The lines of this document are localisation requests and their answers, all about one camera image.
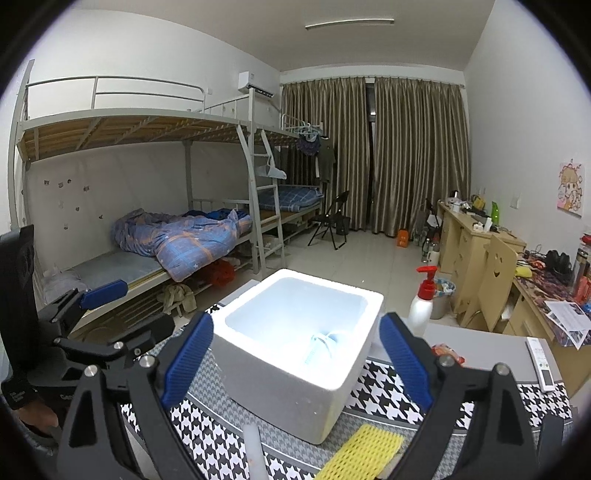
brown curtain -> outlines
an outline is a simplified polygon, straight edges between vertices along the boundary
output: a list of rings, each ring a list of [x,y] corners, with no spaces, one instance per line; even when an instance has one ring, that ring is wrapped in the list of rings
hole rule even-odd
[[[369,185],[369,128],[365,104],[365,79],[340,78],[313,80],[284,85],[283,112],[314,125],[321,122],[337,158],[337,185],[329,185],[327,205],[349,190],[345,214],[351,228],[365,227]],[[315,163],[311,157],[290,149],[281,168],[287,183],[316,184]]]
[[[425,199],[467,198],[470,159],[460,86],[376,78],[372,232],[411,229]]]

green bottle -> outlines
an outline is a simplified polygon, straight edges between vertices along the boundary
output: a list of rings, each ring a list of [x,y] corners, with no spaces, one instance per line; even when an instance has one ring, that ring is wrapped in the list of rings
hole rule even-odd
[[[492,202],[491,220],[493,225],[499,226],[499,206]]]

ceiling light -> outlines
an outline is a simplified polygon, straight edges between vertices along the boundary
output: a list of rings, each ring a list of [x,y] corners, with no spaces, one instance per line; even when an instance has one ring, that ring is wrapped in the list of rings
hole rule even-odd
[[[394,25],[393,18],[349,18],[348,20],[333,20],[332,22],[315,23],[306,25],[306,30],[313,28],[331,27],[333,25]]]

blue bedsheet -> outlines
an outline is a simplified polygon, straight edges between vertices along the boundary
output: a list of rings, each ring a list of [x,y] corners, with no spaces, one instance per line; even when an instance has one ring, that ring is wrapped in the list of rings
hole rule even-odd
[[[284,212],[299,212],[300,209],[318,203],[324,197],[318,187],[300,187],[279,185],[279,208]],[[275,210],[273,190],[264,190],[259,194],[261,210]]]

anime poster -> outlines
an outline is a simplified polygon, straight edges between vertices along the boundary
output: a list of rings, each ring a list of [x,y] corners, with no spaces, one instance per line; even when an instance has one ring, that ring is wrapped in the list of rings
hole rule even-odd
[[[577,216],[583,215],[585,167],[582,163],[560,164],[558,208]]]

